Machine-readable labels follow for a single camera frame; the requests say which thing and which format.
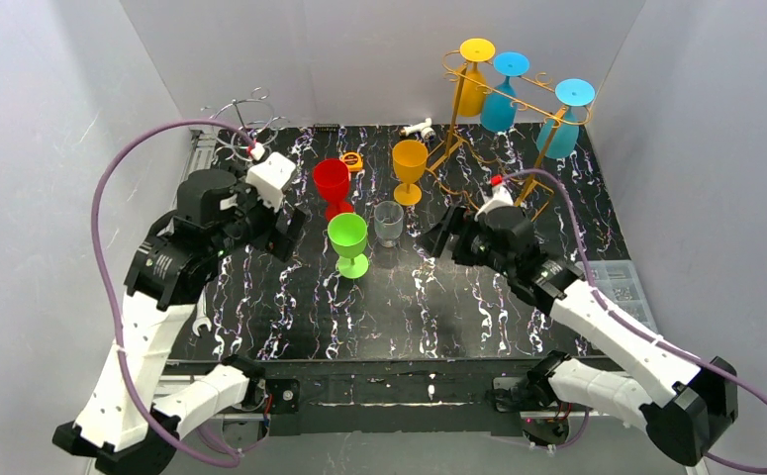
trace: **gray floor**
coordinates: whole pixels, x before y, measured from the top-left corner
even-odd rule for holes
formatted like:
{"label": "gray floor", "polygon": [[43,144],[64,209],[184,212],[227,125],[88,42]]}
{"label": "gray floor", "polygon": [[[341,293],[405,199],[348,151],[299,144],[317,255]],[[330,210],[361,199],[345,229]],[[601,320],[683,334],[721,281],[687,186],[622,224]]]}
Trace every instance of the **gray floor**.
{"label": "gray floor", "polygon": [[[253,438],[248,427],[227,429],[232,445],[245,445]],[[201,446],[195,436],[186,440]],[[164,473],[683,475],[686,470],[658,452],[638,429],[624,428],[616,419],[595,418],[576,445],[554,456],[481,433],[356,432],[272,438],[231,471],[205,468],[177,454]]]}

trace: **gray cup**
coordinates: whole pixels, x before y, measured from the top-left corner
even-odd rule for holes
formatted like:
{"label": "gray cup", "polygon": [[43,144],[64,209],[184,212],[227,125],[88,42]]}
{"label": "gray cup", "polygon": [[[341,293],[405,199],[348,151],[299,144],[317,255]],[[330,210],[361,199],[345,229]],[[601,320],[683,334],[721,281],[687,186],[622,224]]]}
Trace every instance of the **gray cup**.
{"label": "gray cup", "polygon": [[394,247],[404,231],[404,209],[394,201],[384,201],[374,207],[374,232],[384,247]]}

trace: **yellow tape measure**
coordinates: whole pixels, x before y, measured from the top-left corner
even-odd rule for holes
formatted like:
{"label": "yellow tape measure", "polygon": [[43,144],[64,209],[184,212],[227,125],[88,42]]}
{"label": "yellow tape measure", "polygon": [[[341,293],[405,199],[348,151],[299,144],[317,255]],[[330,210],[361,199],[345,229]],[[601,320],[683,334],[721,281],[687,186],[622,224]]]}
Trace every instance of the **yellow tape measure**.
{"label": "yellow tape measure", "polygon": [[355,151],[344,153],[340,158],[342,163],[348,165],[348,171],[359,171],[362,169],[362,156]]}

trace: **green goblet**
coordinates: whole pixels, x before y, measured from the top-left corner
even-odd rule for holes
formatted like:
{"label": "green goblet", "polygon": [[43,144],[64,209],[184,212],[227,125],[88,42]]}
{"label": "green goblet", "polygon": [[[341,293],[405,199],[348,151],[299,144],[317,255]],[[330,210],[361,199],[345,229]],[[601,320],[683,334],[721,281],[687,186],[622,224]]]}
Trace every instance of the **green goblet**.
{"label": "green goblet", "polygon": [[358,279],[368,270],[368,257],[362,253],[368,242],[368,226],[356,213],[342,213],[328,223],[328,238],[339,254],[336,270],[342,277]]}

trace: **marble surface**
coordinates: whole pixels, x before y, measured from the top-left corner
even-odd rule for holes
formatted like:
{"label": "marble surface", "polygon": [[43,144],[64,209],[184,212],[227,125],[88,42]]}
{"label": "marble surface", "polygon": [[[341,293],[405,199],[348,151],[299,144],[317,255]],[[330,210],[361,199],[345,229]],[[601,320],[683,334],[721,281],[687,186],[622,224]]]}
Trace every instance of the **marble surface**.
{"label": "marble surface", "polygon": [[[451,190],[479,198],[480,185],[500,166],[513,171],[532,166],[539,124],[520,124],[506,134],[479,126],[460,126],[480,163],[465,146],[439,170]],[[271,145],[296,161],[301,173],[287,201],[312,215],[293,258],[282,263],[249,249],[229,255],[217,282],[207,293],[211,334],[197,337],[183,327],[171,359],[217,360],[232,353],[256,359],[423,359],[526,358],[551,349],[570,354],[601,354],[578,334],[517,300],[504,279],[485,268],[456,266],[448,254],[427,258],[415,237],[440,219],[459,197],[440,190],[428,173],[419,184],[422,201],[406,210],[406,226],[396,248],[375,244],[372,210],[392,199],[399,183],[391,149],[399,140],[395,127],[350,127],[316,134],[287,129]],[[443,132],[438,129],[438,136]],[[369,223],[371,261],[357,280],[339,277],[336,253],[325,232],[325,201],[313,183],[320,160],[347,151],[363,155],[365,166],[352,174],[348,200]],[[586,252],[591,259],[626,259],[619,224],[599,165],[582,130],[567,158],[548,160],[544,168],[568,188],[579,214]],[[513,188],[517,196],[520,186]],[[525,203],[532,210],[545,200],[535,192]],[[556,196],[535,222],[547,249],[578,259],[567,206]]]}

